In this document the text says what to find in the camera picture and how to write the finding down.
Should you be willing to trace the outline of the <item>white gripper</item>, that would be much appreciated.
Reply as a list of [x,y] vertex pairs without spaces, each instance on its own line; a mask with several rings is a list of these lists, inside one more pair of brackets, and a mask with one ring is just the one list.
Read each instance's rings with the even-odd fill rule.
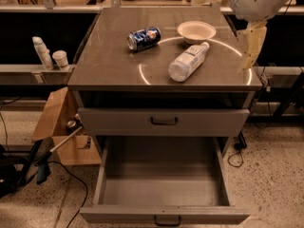
[[247,28],[237,32],[238,38],[243,43],[242,68],[252,68],[256,63],[259,53],[263,47],[267,22],[289,0],[194,0],[196,4],[215,3],[225,5],[228,2],[229,8],[237,19],[247,22]]

